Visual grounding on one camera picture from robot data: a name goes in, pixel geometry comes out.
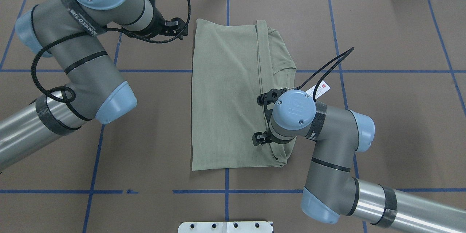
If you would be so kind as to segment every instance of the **paper tag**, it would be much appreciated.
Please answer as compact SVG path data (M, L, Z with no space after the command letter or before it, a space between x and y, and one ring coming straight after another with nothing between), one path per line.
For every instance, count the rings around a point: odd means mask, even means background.
M308 91L306 91L306 93L308 93L309 95L312 96L315 88L316 88L316 86L311 87ZM320 97L321 95L323 95L328 90L330 90L330 86L327 83L325 83L325 81L322 81L321 85L317 89L316 98Z

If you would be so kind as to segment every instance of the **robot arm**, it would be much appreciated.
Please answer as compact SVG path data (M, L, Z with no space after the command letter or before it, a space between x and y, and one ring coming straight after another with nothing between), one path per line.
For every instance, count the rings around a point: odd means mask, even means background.
M35 54L67 36L80 36L43 54L55 57L70 79L66 87L73 92L42 91L36 102L0 122L0 170L94 118L108 124L136 106L128 82L95 37L105 33L112 21L145 39L187 35L187 24L179 18L164 20L155 0L48 0L18 19L16 33Z
M301 202L306 215L330 224L346 215L406 232L466 232L464 210L350 176L354 153L368 150L374 138L370 117L314 102L296 89L272 89L258 104L269 125L254 134L255 145L287 143L297 135L316 142Z

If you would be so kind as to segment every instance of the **folded cloth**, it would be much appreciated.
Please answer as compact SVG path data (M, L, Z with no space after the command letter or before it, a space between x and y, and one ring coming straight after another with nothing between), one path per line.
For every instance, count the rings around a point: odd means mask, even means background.
M257 25L223 26L198 19L194 40L193 171L282 167L295 140L254 147L267 127L256 98L272 88L293 88L296 66L278 31Z

